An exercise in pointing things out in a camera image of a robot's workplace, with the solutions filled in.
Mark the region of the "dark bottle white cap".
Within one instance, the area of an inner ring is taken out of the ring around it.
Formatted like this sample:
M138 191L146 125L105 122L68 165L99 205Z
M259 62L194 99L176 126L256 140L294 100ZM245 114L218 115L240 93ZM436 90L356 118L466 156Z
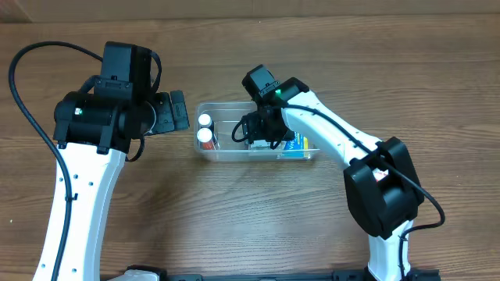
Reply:
M214 130L214 122L209 114L203 113L198 117L198 124L201 128Z

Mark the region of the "orange bottle white cap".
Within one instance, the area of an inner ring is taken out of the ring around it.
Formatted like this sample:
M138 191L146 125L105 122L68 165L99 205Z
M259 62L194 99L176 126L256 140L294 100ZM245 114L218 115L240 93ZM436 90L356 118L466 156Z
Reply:
M203 150L215 150L216 138L209 128L201 128L196 134L197 140Z

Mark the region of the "clear plastic container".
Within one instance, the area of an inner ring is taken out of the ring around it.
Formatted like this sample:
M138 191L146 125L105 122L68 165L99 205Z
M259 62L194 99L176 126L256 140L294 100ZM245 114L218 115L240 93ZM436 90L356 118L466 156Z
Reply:
M249 130L257 125L256 120L239 124L241 118L256 110L251 101L205 102L196 108L194 132L197 133L205 122L211 121L210 127L215 135L214 145L206 147L198 137L194 140L195 150L203 158L213 162L249 162L249 161L292 161L311 160L319 152L312 142L299 133L288 134L277 143L276 148L262 134Z

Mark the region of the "blue VapoDrops box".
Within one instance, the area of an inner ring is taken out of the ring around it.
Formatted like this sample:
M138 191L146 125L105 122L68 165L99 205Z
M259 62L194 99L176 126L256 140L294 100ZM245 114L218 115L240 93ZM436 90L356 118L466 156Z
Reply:
M310 160L316 153L314 145L300 133L295 133L293 140L284 141L281 150L279 158L287 160Z

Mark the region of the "red medicine box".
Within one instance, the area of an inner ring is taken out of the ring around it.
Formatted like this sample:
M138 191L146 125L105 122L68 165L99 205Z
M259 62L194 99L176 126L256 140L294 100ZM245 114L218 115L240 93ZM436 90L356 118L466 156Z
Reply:
M372 171L372 174L373 174L375 180L378 182L378 181L384 179L386 176L388 176L389 172L387 170L381 170L381 169L375 168Z

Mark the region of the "white blue medicine box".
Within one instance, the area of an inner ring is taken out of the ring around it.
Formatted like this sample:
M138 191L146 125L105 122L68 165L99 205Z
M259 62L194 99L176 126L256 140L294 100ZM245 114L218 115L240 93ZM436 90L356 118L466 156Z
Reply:
M248 146L250 151L268 151L270 150L270 142L265 140L255 140L252 144Z

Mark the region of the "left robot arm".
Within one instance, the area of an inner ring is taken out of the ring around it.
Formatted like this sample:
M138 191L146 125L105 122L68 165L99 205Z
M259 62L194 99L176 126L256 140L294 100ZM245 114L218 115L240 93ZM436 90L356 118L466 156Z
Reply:
M98 280L113 189L133 140L189 128L182 91L160 92L152 50L107 42L101 72L54 111L55 194L36 280Z

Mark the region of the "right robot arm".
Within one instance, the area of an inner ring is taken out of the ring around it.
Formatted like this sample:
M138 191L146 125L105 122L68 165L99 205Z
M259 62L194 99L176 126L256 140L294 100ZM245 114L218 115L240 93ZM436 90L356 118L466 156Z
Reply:
M332 157L343 171L348 210L369 236L368 279L409 280L406 237L423 195L407 147L396 137L382 141L356 129L299 79L280 82L263 65L242 86L257 106L240 122L244 140L275 148L298 133Z

